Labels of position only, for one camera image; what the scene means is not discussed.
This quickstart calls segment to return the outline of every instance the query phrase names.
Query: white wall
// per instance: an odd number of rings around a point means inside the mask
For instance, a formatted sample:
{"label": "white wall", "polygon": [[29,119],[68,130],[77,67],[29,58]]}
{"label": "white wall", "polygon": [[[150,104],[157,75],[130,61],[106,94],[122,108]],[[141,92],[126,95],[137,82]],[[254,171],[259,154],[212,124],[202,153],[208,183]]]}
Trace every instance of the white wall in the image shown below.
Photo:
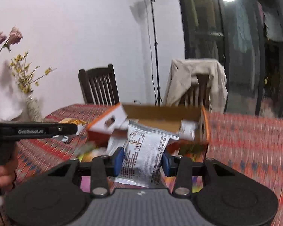
{"label": "white wall", "polygon": [[[151,10],[150,35],[155,64]],[[55,67],[35,87],[42,114],[83,103],[78,71],[112,63],[121,102],[154,103],[151,60],[143,0],[0,0],[0,31],[17,26],[23,40],[0,56],[2,61],[29,49],[40,73]],[[184,57],[178,0],[156,0],[161,95],[164,96],[172,58]],[[156,85],[156,67],[153,68]]]}

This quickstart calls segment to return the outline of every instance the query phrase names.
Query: yellow flower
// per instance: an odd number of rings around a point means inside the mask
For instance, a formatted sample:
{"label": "yellow flower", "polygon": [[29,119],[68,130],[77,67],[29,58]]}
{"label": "yellow flower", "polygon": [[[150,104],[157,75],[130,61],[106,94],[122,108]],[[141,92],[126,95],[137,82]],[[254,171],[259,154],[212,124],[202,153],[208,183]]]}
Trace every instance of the yellow flower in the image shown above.
{"label": "yellow flower", "polygon": [[18,54],[18,55],[17,55],[17,58],[15,59],[15,61],[18,62],[18,61],[20,61],[21,59],[22,59],[22,58],[21,58],[21,54]]}
{"label": "yellow flower", "polygon": [[20,90],[21,90],[22,92],[24,92],[24,93],[30,92],[30,84],[27,85],[27,86],[25,86],[25,87],[21,84],[21,85],[19,85],[19,88],[20,88]]}
{"label": "yellow flower", "polygon": [[51,67],[49,67],[44,73],[45,73],[46,75],[48,75],[50,72],[52,72],[52,68],[51,68]]}

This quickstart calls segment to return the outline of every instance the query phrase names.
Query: orange box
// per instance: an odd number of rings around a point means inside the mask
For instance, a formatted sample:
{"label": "orange box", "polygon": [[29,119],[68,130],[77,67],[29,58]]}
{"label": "orange box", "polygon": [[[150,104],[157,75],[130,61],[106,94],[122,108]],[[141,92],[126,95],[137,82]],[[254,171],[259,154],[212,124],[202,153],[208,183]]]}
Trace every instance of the orange box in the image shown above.
{"label": "orange box", "polygon": [[150,106],[117,104],[87,125],[89,141],[94,141],[98,146],[106,146],[110,135],[126,136],[126,130],[120,130],[120,125],[126,119],[138,119],[140,124],[148,127],[163,129],[177,133],[182,120],[196,121],[199,127],[195,130],[194,141],[180,139],[168,146],[172,154],[180,148],[180,144],[197,143],[207,147],[209,143],[209,125],[204,107],[184,106]]}

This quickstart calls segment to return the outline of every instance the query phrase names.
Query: finger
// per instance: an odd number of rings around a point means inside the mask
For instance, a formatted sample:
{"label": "finger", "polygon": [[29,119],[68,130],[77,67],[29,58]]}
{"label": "finger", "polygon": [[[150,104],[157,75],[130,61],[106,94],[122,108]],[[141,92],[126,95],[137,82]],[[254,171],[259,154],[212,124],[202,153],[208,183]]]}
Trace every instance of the finger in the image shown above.
{"label": "finger", "polygon": [[8,176],[17,169],[18,167],[18,161],[17,160],[10,160],[5,165],[0,166],[0,176]]}
{"label": "finger", "polygon": [[3,188],[5,186],[12,184],[15,177],[16,177],[16,174],[9,175],[9,176],[1,176],[0,177],[0,188]]}

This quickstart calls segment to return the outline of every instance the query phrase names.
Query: patterned tablecloth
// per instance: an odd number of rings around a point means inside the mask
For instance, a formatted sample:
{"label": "patterned tablecloth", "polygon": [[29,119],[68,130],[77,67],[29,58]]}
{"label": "patterned tablecloth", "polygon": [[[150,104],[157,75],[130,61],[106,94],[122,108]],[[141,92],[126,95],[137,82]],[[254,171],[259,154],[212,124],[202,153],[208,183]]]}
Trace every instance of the patterned tablecloth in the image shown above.
{"label": "patterned tablecloth", "polygon": [[[108,107],[71,105],[45,118],[58,122],[64,118],[91,121]],[[246,115],[209,114],[211,141],[206,156],[213,157],[271,188],[279,199],[279,210],[273,225],[283,225],[283,120]],[[69,159],[87,134],[70,144],[55,139],[21,140],[17,182],[48,170]]]}

